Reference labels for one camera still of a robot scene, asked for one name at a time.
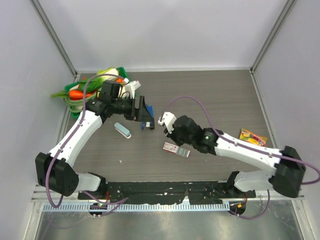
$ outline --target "black mounting plate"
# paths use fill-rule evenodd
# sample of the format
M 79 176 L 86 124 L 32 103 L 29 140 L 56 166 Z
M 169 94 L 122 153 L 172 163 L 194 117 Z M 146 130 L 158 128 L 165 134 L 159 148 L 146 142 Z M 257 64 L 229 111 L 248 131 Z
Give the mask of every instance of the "black mounting plate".
M 108 182 L 107 190 L 111 202 L 128 198 L 126 204 L 180 204 L 188 196 L 191 205 L 221 204 L 222 199 L 243 198 L 227 190 L 226 182 L 218 181 L 160 181 L 160 182 Z M 247 198 L 255 198 L 255 191 L 246 192 Z M 90 199 L 79 193 L 79 200 Z

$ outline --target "blue object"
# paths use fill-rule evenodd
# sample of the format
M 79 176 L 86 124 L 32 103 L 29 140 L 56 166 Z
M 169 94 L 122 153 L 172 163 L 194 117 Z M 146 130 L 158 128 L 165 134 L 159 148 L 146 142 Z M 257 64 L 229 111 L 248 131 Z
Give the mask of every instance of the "blue object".
M 145 107 L 146 107 L 147 111 L 150 113 L 150 115 L 152 117 L 154 117 L 154 110 L 152 108 L 152 105 L 146 104 Z M 142 125 L 141 125 L 142 130 L 146 128 L 146 125 L 147 125 L 147 123 L 145 121 L 142 122 Z M 155 123 L 154 122 L 152 122 L 152 121 L 149 122 L 149 125 L 150 125 L 150 127 L 149 127 L 150 130 L 155 129 Z

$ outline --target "orange carrot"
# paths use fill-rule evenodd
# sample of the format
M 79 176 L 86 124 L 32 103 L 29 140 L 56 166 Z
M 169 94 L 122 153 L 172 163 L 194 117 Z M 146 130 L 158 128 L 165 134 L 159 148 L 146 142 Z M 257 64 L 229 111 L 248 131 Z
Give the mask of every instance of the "orange carrot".
M 90 97 L 92 94 L 94 94 L 94 92 L 89 92 L 85 95 L 85 97 Z M 69 97 L 73 99 L 82 99 L 84 97 L 84 92 L 81 90 L 74 89 L 69 91 Z
M 124 82 L 124 80 L 122 78 L 118 78 L 117 80 L 115 80 L 117 83 L 122 84 Z

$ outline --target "pile of toys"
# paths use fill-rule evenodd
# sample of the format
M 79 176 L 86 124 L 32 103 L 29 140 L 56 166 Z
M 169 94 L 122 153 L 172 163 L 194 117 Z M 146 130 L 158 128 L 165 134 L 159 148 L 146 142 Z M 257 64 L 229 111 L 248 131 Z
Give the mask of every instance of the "pile of toys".
M 106 70 L 101 70 L 97 72 L 98 74 L 113 74 L 117 76 L 121 76 L 125 78 L 124 81 L 121 78 L 113 77 L 113 76 L 100 76 L 96 79 L 92 80 L 86 89 L 85 101 L 87 102 L 90 99 L 93 99 L 97 96 L 97 92 L 101 89 L 104 81 L 115 81 L 125 86 L 130 82 L 127 73 L 123 67 L 110 67 Z M 52 98 L 61 97 L 63 101 L 68 106 L 69 111 L 71 112 L 71 116 L 74 119 L 77 119 L 83 108 L 83 90 L 85 88 L 85 84 L 87 83 L 88 78 L 84 77 L 77 82 L 66 85 L 64 90 L 60 92 L 54 93 L 51 95 Z

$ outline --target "light blue eraser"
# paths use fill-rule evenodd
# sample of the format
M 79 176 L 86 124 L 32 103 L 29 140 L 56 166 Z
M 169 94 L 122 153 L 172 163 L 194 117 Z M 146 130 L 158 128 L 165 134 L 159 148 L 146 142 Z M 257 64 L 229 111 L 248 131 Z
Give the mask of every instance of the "light blue eraser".
M 114 124 L 114 127 L 118 132 L 120 132 L 126 138 L 130 138 L 131 137 L 130 131 L 127 128 L 125 128 L 124 126 L 122 126 L 120 123 L 116 122 Z

